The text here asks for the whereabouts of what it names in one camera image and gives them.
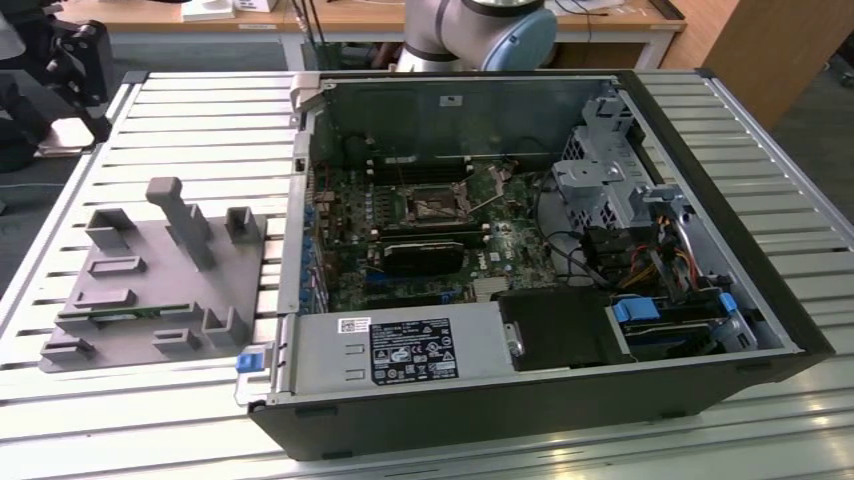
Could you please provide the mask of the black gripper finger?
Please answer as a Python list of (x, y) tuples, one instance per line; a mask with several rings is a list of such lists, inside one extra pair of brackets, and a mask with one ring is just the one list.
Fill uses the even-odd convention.
[(95, 20), (77, 24), (52, 19), (49, 25), (49, 88), (72, 107), (97, 144), (112, 130), (107, 117), (89, 112), (108, 102), (115, 84), (108, 29)]
[(24, 71), (14, 71), (12, 78), (12, 119), (26, 142), (37, 145), (50, 130), (49, 91)]

